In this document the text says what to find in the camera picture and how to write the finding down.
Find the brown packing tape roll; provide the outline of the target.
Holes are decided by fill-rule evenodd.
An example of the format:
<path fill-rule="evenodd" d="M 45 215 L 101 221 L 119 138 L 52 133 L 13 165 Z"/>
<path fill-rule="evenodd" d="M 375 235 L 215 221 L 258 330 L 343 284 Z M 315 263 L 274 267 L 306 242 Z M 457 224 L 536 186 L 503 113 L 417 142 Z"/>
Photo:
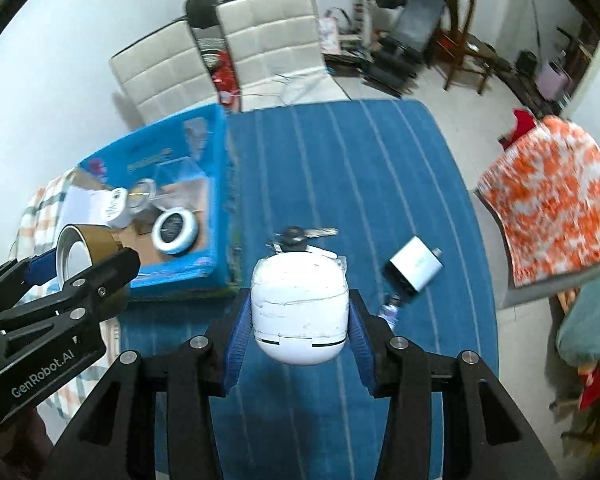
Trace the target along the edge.
<path fill-rule="evenodd" d="M 56 274 L 60 288 L 92 266 L 122 248 L 106 226 L 67 224 L 56 245 Z"/>

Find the white earbuds case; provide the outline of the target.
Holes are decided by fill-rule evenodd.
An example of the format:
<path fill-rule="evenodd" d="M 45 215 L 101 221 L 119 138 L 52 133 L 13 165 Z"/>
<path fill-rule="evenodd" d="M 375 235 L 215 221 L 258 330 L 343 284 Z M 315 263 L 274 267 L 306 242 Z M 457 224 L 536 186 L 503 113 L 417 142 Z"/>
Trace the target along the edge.
<path fill-rule="evenodd" d="M 338 356 L 347 340 L 349 286 L 336 258 L 281 252 L 259 260 L 250 286 L 253 335 L 271 359 L 312 366 Z"/>

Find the silver power bank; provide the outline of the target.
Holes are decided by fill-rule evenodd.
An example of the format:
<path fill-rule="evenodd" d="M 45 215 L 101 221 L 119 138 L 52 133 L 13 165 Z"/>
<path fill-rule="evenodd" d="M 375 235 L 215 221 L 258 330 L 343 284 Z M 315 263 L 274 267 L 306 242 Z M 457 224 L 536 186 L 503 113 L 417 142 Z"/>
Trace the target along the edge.
<path fill-rule="evenodd" d="M 439 256 L 418 236 L 413 236 L 385 264 L 389 281 L 410 296 L 422 292 L 442 269 Z"/>

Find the plaid checked cloth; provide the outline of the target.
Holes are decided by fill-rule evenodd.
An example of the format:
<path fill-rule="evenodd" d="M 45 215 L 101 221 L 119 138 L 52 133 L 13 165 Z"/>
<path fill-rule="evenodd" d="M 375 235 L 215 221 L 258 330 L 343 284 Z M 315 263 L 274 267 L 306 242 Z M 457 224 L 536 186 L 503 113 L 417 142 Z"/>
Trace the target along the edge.
<path fill-rule="evenodd" d="M 56 246 L 59 232 L 66 224 L 93 223 L 92 200 L 106 186 L 81 168 L 50 180 L 27 204 L 9 255 L 17 260 L 41 255 Z M 38 414 L 52 441 L 58 440 L 120 352 L 120 322 L 116 318 L 102 322 L 100 332 L 106 344 L 105 355 L 38 406 Z"/>

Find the white jar black logo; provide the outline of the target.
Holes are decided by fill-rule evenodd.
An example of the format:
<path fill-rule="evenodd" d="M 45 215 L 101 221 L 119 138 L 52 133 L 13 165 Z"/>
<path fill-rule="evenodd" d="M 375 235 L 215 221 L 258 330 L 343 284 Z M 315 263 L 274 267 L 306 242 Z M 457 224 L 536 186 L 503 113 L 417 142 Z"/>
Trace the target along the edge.
<path fill-rule="evenodd" d="M 125 229 L 132 222 L 126 203 L 128 195 L 126 188 L 94 191 L 90 198 L 88 220 L 96 226 L 108 226 L 114 230 Z"/>

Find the round tin black lid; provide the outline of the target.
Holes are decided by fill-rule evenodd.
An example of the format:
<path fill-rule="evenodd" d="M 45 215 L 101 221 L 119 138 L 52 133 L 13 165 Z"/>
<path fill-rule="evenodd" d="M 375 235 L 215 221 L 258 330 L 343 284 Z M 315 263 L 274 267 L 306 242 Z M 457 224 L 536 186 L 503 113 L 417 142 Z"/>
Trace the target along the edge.
<path fill-rule="evenodd" d="M 174 207 L 163 211 L 151 230 L 151 243 L 162 254 L 181 255 L 195 244 L 199 234 L 193 211 Z"/>

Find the silver metal tin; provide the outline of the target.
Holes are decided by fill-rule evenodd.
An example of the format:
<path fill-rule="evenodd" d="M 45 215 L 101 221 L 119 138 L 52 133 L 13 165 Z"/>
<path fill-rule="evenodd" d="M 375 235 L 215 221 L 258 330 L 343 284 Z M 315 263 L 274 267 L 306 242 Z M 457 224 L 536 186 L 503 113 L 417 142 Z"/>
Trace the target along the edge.
<path fill-rule="evenodd" d="M 154 206 L 152 202 L 157 196 L 157 192 L 158 185 L 154 180 L 145 178 L 136 181 L 129 189 L 128 198 L 126 199 L 126 206 L 128 206 L 130 213 L 137 217 L 146 211 L 151 211 Z"/>

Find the blue cardboard milk box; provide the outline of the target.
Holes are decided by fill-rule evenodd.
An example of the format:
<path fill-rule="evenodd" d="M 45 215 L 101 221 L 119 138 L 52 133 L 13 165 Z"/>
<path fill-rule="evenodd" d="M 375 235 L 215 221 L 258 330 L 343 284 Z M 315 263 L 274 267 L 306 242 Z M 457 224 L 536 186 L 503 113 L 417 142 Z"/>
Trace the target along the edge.
<path fill-rule="evenodd" d="M 197 223 L 193 244 L 176 255 L 159 250 L 138 226 L 119 232 L 140 255 L 131 282 L 135 300 L 213 294 L 236 282 L 234 255 L 235 167 L 227 121 L 219 104 L 186 110 L 140 128 L 79 163 L 106 188 L 146 184 L 158 214 L 189 210 Z"/>

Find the clear acrylic box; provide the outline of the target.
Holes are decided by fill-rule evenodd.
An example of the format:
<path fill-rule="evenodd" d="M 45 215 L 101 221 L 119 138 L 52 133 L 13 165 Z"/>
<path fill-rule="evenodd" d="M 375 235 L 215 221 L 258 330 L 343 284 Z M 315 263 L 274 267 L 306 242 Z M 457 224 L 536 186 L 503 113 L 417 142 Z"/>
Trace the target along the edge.
<path fill-rule="evenodd" d="M 193 157 L 160 162 L 152 178 L 158 185 L 154 199 L 158 209 L 183 207 L 201 212 L 207 208 L 209 178 Z"/>

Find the grey chair seat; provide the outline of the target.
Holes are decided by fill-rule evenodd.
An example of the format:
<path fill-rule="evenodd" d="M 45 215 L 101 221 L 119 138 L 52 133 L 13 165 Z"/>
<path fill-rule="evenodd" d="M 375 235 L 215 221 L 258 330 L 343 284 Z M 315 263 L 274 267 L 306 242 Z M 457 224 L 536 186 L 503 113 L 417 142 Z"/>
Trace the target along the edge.
<path fill-rule="evenodd" d="M 495 307 L 498 310 L 516 307 L 518 304 L 550 298 L 558 292 L 580 287 L 600 277 L 600 263 L 581 271 L 546 278 L 531 285 L 515 286 L 509 251 L 502 232 L 500 220 L 480 197 L 477 190 L 470 190 L 471 205 L 478 220 L 486 260 L 492 280 Z"/>

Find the teal fabric bundle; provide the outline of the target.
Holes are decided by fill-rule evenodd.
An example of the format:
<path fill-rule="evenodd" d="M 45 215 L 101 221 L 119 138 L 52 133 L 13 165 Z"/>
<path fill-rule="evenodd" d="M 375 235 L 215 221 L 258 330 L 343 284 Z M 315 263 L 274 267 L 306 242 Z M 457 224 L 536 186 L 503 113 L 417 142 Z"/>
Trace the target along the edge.
<path fill-rule="evenodd" d="M 559 327 L 556 349 L 571 366 L 600 366 L 600 277 L 580 289 Z"/>

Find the black car key bunch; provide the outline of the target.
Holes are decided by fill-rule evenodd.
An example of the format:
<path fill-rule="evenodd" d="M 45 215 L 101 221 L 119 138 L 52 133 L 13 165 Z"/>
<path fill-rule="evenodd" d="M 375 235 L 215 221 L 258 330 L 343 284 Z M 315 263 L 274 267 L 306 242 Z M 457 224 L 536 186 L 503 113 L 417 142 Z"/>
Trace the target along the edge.
<path fill-rule="evenodd" d="M 280 252 L 307 252 L 309 242 L 322 237 L 331 237 L 338 234 L 337 228 L 311 228 L 303 229 L 301 226 L 287 226 L 282 232 L 274 233 L 266 242 L 274 254 Z"/>

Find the left white padded chair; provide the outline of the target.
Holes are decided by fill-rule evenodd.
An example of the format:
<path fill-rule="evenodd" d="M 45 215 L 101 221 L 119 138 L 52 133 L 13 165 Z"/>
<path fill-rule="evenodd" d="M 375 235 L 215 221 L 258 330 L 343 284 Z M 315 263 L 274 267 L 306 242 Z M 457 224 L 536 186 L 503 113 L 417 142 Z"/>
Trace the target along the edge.
<path fill-rule="evenodd" d="M 189 24 L 176 20 L 109 60 L 118 84 L 145 124 L 219 101 Z"/>

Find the white padded chair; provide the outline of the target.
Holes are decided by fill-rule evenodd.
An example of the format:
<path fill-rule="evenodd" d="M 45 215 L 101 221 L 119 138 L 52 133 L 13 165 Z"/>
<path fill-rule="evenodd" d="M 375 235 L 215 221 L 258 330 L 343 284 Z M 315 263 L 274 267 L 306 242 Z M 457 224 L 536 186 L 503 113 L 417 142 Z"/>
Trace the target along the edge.
<path fill-rule="evenodd" d="M 314 14 L 257 6 L 273 0 L 230 0 L 216 8 L 243 112 L 348 98 L 327 70 L 314 2 Z"/>
<path fill-rule="evenodd" d="M 176 20 L 109 60 L 118 84 L 145 124 L 219 101 L 189 24 Z"/>

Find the red plastic bag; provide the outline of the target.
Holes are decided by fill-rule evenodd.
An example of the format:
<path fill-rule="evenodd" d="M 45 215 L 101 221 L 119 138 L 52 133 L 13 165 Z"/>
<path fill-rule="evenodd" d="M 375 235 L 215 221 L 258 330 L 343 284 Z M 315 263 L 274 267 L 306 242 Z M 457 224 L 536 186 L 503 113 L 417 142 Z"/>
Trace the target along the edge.
<path fill-rule="evenodd" d="M 218 62 L 216 62 L 212 73 L 212 81 L 218 92 L 220 103 L 229 112 L 238 112 L 240 109 L 240 89 L 227 50 L 222 50 L 219 53 Z"/>

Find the orange white floral cloth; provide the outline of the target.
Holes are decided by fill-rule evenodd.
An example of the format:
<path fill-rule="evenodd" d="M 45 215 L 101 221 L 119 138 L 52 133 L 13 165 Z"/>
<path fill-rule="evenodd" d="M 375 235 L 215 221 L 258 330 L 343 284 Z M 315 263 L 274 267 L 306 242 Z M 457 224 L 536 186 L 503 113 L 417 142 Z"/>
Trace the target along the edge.
<path fill-rule="evenodd" d="M 600 147 L 547 116 L 478 181 L 500 220 L 517 287 L 600 263 Z"/>

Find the blue striped tablecloth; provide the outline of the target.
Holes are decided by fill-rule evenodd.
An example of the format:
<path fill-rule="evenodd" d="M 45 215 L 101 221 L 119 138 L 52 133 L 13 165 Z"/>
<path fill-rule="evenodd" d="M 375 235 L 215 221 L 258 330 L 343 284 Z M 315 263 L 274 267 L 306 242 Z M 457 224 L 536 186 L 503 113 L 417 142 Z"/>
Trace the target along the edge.
<path fill-rule="evenodd" d="M 207 106 L 127 136 L 110 160 L 119 186 L 171 183 L 196 156 L 212 179 L 211 240 L 196 256 L 143 266 L 140 306 L 122 344 L 145 356 L 202 332 L 232 285 L 248 283 L 285 226 L 334 228 L 323 248 L 377 311 L 388 260 L 411 238 L 441 252 L 442 271 L 406 307 L 401 335 L 427 351 L 474 350 L 498 365 L 491 277 L 476 215 L 443 136 L 422 103 L 343 101 L 226 116 Z M 317 366 L 279 364 L 255 344 L 235 388 L 211 403 L 226 478 L 369 479 L 388 404 L 362 386 L 349 350 Z"/>

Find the right white padded chair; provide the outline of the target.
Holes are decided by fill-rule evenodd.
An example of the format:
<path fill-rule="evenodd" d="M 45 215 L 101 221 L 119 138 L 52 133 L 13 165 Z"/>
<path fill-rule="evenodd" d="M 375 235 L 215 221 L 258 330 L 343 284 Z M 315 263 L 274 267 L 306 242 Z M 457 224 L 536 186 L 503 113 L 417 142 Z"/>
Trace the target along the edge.
<path fill-rule="evenodd" d="M 348 98 L 327 70 L 314 2 L 314 14 L 257 6 L 273 0 L 230 0 L 216 8 L 243 112 Z"/>

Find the red cloth item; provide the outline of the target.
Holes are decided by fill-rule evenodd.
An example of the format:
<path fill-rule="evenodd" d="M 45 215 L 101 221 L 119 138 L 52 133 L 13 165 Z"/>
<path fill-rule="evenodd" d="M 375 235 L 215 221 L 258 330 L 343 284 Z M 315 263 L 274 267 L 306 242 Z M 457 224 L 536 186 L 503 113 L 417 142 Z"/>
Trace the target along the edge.
<path fill-rule="evenodd" d="M 513 110 L 516 125 L 509 133 L 504 134 L 498 139 L 498 143 L 504 151 L 508 150 L 515 142 L 525 136 L 536 126 L 536 119 L 532 113 L 525 108 L 516 108 Z"/>

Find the black weight bench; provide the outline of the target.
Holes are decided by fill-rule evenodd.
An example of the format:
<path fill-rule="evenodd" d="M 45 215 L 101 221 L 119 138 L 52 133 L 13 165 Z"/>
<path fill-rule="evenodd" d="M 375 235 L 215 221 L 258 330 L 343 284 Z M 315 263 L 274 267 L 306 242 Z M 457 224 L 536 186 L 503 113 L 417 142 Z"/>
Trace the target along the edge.
<path fill-rule="evenodd" d="M 379 49 L 364 64 L 365 80 L 400 98 L 430 59 L 432 38 L 445 7 L 445 0 L 408 0 L 392 31 L 379 39 Z"/>

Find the brown wooden chair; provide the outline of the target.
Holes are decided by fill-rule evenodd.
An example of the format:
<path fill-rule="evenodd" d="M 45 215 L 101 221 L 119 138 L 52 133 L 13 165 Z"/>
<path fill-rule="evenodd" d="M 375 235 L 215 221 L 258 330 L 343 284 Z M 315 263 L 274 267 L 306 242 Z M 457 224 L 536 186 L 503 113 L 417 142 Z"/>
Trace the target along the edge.
<path fill-rule="evenodd" d="M 449 64 L 444 88 L 449 90 L 460 72 L 479 77 L 477 93 L 483 95 L 486 84 L 493 75 L 498 55 L 495 50 L 471 33 L 477 0 L 445 0 L 449 26 L 438 27 L 434 35 L 434 53 L 440 54 Z"/>

